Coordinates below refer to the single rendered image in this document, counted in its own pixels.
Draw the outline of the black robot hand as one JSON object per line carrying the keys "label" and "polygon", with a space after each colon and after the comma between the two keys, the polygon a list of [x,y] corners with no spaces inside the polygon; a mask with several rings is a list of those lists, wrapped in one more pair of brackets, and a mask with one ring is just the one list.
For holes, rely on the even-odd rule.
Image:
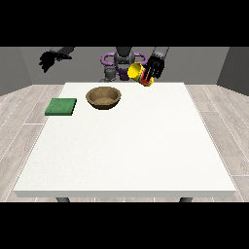
{"label": "black robot hand", "polygon": [[158,79],[164,69],[164,60],[158,56],[151,55],[144,68],[144,80],[149,82],[152,78]]}
{"label": "black robot hand", "polygon": [[47,73],[56,60],[71,59],[71,56],[63,53],[44,52],[40,57],[39,65]]}

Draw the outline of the yellow cup with melon print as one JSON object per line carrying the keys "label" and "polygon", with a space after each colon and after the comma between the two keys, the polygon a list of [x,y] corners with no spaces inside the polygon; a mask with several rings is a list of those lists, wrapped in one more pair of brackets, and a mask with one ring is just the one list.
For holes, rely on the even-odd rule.
{"label": "yellow cup with melon print", "polygon": [[144,66],[140,62],[134,62],[128,67],[127,76],[144,87],[149,87],[153,84],[154,78],[150,80],[144,79],[144,72]]}

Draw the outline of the green square pad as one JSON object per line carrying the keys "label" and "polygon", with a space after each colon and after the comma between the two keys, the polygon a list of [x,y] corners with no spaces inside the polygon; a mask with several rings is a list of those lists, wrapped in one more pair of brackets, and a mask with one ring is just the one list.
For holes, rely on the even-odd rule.
{"label": "green square pad", "polygon": [[53,98],[46,111],[46,116],[71,116],[73,114],[76,98]]}

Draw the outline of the brown wooden bowl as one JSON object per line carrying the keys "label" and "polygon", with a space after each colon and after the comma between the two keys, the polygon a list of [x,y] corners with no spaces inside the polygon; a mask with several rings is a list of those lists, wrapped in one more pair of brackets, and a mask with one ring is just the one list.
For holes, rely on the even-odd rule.
{"label": "brown wooden bowl", "polygon": [[112,87],[97,87],[86,94],[87,102],[95,109],[109,110],[121,100],[121,92]]}

